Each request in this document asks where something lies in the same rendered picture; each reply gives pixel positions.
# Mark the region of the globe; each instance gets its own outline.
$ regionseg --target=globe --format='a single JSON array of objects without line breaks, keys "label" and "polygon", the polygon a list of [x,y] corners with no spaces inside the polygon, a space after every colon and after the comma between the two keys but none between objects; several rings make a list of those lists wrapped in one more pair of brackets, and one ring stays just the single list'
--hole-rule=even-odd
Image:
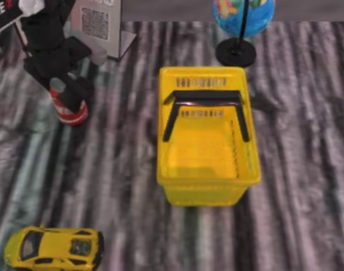
[{"label": "globe", "polygon": [[[238,37],[243,20],[245,0],[213,0],[213,16],[227,33]],[[275,0],[249,0],[245,38],[265,30],[275,13]]]}]

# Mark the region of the black handle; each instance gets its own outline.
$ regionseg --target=black handle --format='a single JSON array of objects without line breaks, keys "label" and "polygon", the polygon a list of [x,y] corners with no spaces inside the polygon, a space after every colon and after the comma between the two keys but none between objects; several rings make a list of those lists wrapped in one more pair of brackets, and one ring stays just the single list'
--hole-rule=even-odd
[{"label": "black handle", "polygon": [[164,142],[168,142],[172,135],[181,106],[235,106],[242,138],[245,142],[250,140],[245,115],[243,114],[241,93],[238,90],[175,90],[165,99],[163,104],[170,104],[173,100],[172,111],[169,114],[163,134]]}]

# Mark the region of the black globe base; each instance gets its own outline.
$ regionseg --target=black globe base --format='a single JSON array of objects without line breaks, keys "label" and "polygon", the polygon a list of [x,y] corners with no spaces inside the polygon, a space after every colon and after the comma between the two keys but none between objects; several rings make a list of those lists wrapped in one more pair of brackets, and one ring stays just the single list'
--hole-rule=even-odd
[{"label": "black globe base", "polygon": [[252,65],[257,57],[253,44],[242,40],[236,48],[237,38],[230,38],[217,45],[216,58],[224,66],[246,68]]}]

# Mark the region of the soda can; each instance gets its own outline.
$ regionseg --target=soda can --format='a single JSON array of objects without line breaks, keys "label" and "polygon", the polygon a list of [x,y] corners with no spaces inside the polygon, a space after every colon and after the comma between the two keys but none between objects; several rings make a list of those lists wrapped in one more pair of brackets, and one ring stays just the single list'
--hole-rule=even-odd
[{"label": "soda can", "polygon": [[85,101],[82,101],[78,113],[71,112],[65,105],[63,105],[63,103],[57,100],[58,95],[64,92],[65,89],[66,84],[60,79],[54,77],[50,80],[50,95],[56,109],[56,114],[63,124],[70,126],[80,125],[88,117],[88,106],[86,105]]}]

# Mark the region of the plastic crate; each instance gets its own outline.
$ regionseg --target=plastic crate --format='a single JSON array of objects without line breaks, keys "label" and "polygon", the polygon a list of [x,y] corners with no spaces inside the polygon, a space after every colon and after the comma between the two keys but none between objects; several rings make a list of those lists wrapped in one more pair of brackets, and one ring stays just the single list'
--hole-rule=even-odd
[{"label": "plastic crate", "polygon": [[260,181],[242,68],[160,70],[157,180],[177,206],[230,206]]}]

